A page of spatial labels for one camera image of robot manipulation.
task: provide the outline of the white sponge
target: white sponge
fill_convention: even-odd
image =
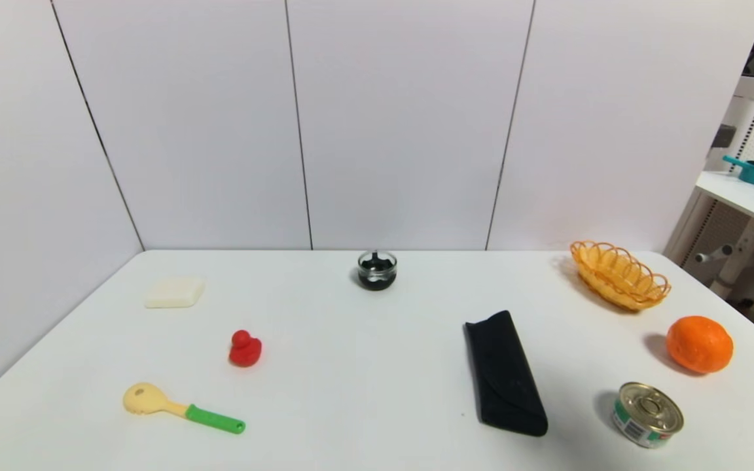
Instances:
[[[164,278],[150,288],[144,299],[144,307],[190,307],[206,287],[202,278]]]

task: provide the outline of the orange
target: orange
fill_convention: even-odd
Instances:
[[[727,330],[703,316],[673,323],[665,345],[677,363],[698,373],[720,372],[729,364],[734,349]]]

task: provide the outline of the red rubber duck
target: red rubber duck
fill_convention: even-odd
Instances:
[[[253,366],[260,358],[260,340],[253,339],[249,332],[239,330],[231,336],[231,352],[228,359],[237,366]]]

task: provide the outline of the yellow spoon head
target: yellow spoon head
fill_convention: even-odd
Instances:
[[[164,411],[168,397],[158,387],[150,383],[132,385],[124,393],[124,408],[133,414],[151,414]]]

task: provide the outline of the orange plastic basket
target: orange plastic basket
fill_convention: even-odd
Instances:
[[[668,278],[653,273],[616,245],[577,241],[569,246],[569,250],[586,285],[619,307],[641,311],[656,306],[671,291]]]

